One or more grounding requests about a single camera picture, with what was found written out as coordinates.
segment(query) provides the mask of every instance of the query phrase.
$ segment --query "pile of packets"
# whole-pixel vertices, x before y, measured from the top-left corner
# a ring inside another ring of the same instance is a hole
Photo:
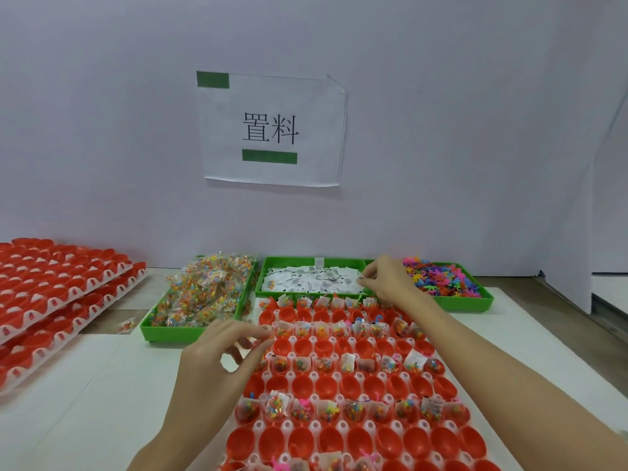
[[[407,257],[403,265],[414,285],[432,296],[482,297],[478,285],[455,264],[439,266],[429,261],[423,262],[417,257]]]
[[[254,259],[245,255],[204,256],[169,277],[169,292],[157,306],[153,326],[204,327],[217,318],[232,318]]]
[[[360,271],[354,268],[269,268],[262,291],[360,294],[363,288],[356,282],[359,276]]]

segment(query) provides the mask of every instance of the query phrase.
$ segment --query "hand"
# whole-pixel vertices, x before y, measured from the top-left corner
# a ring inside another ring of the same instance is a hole
[[[247,337],[267,340],[253,348]],[[175,443],[193,443],[197,454],[200,453],[231,415],[255,367],[271,347],[270,337],[270,326],[235,320],[212,322],[181,354],[177,381],[160,434],[176,437]],[[242,359],[235,342],[252,349],[246,358]],[[234,358],[238,370],[227,372],[223,368],[220,364],[223,353]]]
[[[362,275],[364,278],[357,280],[360,286],[369,288],[381,301],[397,307],[401,307],[400,302],[408,293],[416,294],[418,291],[403,263],[387,255],[370,263]]]

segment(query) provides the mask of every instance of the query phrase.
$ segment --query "egg tray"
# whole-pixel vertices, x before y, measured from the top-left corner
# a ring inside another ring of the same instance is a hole
[[[277,328],[282,311],[264,311],[260,323],[268,322],[269,315],[264,321],[265,312],[270,312],[271,324]],[[283,308],[283,312],[281,320],[291,319],[287,308]],[[312,321],[316,314],[318,319],[323,318],[323,312],[330,322],[341,316],[341,311],[308,311]],[[379,316],[378,320],[384,318],[391,323],[396,317],[404,316],[398,311],[378,308],[344,313],[347,320],[361,317],[365,322],[370,321],[370,316]],[[292,323],[307,316],[305,310],[300,317],[299,312],[293,310],[293,315]],[[310,332],[315,332],[313,322]],[[310,470],[327,471],[331,469],[329,457],[340,457],[346,470],[498,471],[481,434],[473,427],[468,408],[460,403],[457,388],[445,377],[449,372],[434,347],[422,333],[415,337],[402,339],[391,327],[391,336],[381,338],[349,335],[319,339],[314,335],[290,335],[276,339],[236,406],[233,420],[237,428],[227,439],[219,468],[232,471],[242,467],[261,470],[284,466],[294,471],[306,463]],[[409,373],[397,368],[393,373],[384,372],[383,356],[393,355],[401,363],[412,349],[428,358],[422,370]],[[362,360],[373,360],[374,369],[360,370],[360,365],[356,364],[353,372],[342,372],[340,358],[346,353]],[[276,357],[284,358],[279,368]],[[303,366],[307,359],[314,364],[319,357],[330,358],[333,366],[325,371],[308,370]],[[284,419],[270,420],[264,409],[274,391],[289,396],[289,407],[309,400],[311,420],[303,423],[295,419],[290,408]],[[420,407],[423,397],[445,401],[440,419]],[[323,413],[324,419],[318,414],[317,408],[323,400],[334,401],[340,410],[331,423],[326,421],[327,414]],[[353,420],[347,413],[348,400],[364,404],[363,419]],[[405,403],[408,407],[407,400],[413,405],[398,414],[397,404]],[[250,404],[258,405],[257,412]],[[383,410],[383,404],[390,407],[389,413],[378,416],[377,411]],[[248,413],[240,412],[245,406],[249,406]],[[365,457],[371,463],[367,467],[364,467]]]
[[[0,345],[0,395],[17,387],[147,275],[146,264],[136,263],[130,271],[112,283],[74,300]]]
[[[36,238],[0,244],[0,344],[131,268],[113,249]]]

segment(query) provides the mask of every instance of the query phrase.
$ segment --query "instruction paper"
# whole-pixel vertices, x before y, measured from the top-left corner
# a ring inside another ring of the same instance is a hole
[[[205,178],[338,186],[347,90],[325,80],[197,71]]]

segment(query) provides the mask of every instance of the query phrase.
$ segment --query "white wall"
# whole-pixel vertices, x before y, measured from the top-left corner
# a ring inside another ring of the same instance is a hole
[[[2,0],[0,237],[536,274],[623,94],[626,3]],[[205,181],[195,70],[331,74],[340,188]]]
[[[628,102],[595,157],[591,270],[628,272]]]

